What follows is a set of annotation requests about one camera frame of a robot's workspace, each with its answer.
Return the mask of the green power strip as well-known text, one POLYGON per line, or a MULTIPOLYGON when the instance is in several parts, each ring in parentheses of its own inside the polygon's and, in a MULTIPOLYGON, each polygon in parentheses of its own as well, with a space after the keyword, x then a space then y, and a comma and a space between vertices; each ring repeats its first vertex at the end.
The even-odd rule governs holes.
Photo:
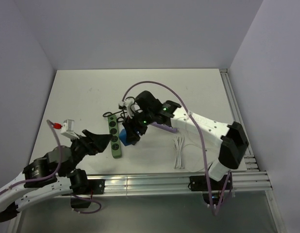
POLYGON ((109 132, 112 135, 111 139, 111 153, 114 159, 122 157, 121 144, 119 139, 119 130, 117 124, 116 115, 110 115, 107 117, 109 132))

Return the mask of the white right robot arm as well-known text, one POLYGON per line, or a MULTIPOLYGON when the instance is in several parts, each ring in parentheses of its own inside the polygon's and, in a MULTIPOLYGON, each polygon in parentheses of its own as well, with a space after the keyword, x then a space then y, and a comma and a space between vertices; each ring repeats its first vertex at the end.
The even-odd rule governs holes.
POLYGON ((156 123, 170 128, 186 130, 202 137, 202 142, 209 141, 219 148, 217 158, 211 163, 205 185, 216 189, 222 178, 239 165, 249 147, 243 126, 234 121, 222 123, 200 116, 185 109, 184 105, 167 100, 160 102, 149 91, 141 92, 136 98, 126 98, 119 102, 119 108, 127 111, 128 116, 122 125, 126 137, 124 144, 135 144, 148 129, 156 123))

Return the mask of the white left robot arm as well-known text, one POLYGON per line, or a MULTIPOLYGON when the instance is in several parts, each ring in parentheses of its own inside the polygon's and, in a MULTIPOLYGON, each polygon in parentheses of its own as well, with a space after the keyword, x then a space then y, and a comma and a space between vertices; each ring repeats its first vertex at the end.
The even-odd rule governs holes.
POLYGON ((11 182, 0 188, 0 223, 15 218, 31 205, 60 195, 79 195, 89 190, 85 170, 77 165, 87 155, 104 152, 111 134, 83 130, 69 147, 59 145, 35 159, 11 182))

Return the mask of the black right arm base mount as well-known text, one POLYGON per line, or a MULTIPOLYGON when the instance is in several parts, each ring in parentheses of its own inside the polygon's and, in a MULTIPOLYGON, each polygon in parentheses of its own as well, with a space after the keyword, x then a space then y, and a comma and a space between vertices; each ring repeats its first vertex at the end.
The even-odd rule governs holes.
MULTIPOLYGON (((217 206, 220 202, 221 194, 225 191, 231 191, 233 188, 232 176, 224 175, 223 178, 217 182, 213 179, 210 179, 210 186, 212 190, 212 202, 214 206, 217 206)), ((192 192, 204 192, 203 199, 207 205, 210 205, 210 198, 208 194, 208 186, 205 176, 190 176, 188 189, 192 192)))

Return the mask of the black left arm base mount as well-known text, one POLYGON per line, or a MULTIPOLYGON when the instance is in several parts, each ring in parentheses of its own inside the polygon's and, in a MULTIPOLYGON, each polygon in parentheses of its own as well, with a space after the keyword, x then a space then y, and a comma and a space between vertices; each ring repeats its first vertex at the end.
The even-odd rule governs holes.
MULTIPOLYGON (((88 180, 87 188, 81 193, 74 193, 74 195, 82 198, 91 200, 94 195, 102 195, 104 193, 105 188, 105 179, 90 179, 88 180)), ((73 209, 77 209, 83 211, 84 209, 88 209, 90 207, 91 201, 81 200, 74 196, 70 199, 70 206, 73 209)))

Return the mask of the blue cube socket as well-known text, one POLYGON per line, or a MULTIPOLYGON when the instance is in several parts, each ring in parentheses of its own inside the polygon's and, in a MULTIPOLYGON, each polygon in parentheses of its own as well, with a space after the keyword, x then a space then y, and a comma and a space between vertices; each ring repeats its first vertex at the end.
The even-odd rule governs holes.
POLYGON ((127 142, 127 133, 126 133, 126 130, 125 129, 122 129, 121 132, 119 133, 119 139, 120 141, 122 142, 122 144, 124 146, 128 146, 129 143, 127 142))

